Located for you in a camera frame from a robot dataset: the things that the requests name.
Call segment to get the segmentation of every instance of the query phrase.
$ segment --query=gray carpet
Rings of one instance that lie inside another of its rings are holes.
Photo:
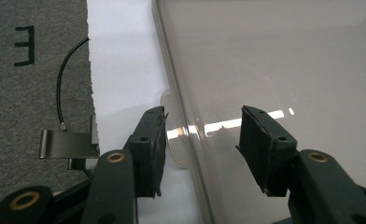
[[[35,27],[35,64],[28,59],[28,41]],[[58,130],[55,86],[66,53],[87,36],[86,1],[0,0],[0,200],[28,186],[65,190],[87,177],[68,171],[66,161],[37,158],[42,129]],[[88,44],[76,51],[63,74],[62,109],[72,132],[88,132],[93,113]]]

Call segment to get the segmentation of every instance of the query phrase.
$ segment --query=clear plastic container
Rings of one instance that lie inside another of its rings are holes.
[[[235,148],[242,105],[331,154],[366,187],[366,0],[154,0],[171,90],[175,160],[204,223],[274,223],[288,197],[260,191]]]

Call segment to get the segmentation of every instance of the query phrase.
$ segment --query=screw hole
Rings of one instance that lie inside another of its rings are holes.
[[[358,224],[366,224],[366,217],[362,215],[355,214],[352,216],[352,220]]]
[[[106,214],[98,219],[98,224],[113,224],[116,220],[116,216],[113,214]]]
[[[286,137],[283,137],[283,136],[279,136],[279,137],[276,137],[276,139],[278,139],[279,141],[286,141]]]
[[[320,153],[317,152],[312,152],[310,154],[308,154],[308,158],[313,160],[313,161],[317,161],[317,162],[326,162],[328,161],[328,158],[323,156]]]
[[[26,195],[26,196],[24,196],[23,198],[20,198],[20,199],[17,201],[17,205],[27,204],[27,203],[29,203],[33,198],[34,198],[33,196]]]
[[[124,160],[124,158],[125,158],[124,154],[117,152],[117,153],[110,154],[107,157],[107,160],[109,162],[119,162],[119,161]]]

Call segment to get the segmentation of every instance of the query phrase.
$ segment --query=white paper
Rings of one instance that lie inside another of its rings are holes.
[[[121,149],[169,89],[150,0],[88,0],[91,81],[101,153]]]
[[[88,0],[91,81],[101,153],[122,149],[169,89],[151,0]],[[138,199],[139,223],[201,223],[190,170],[167,151],[162,197]]]

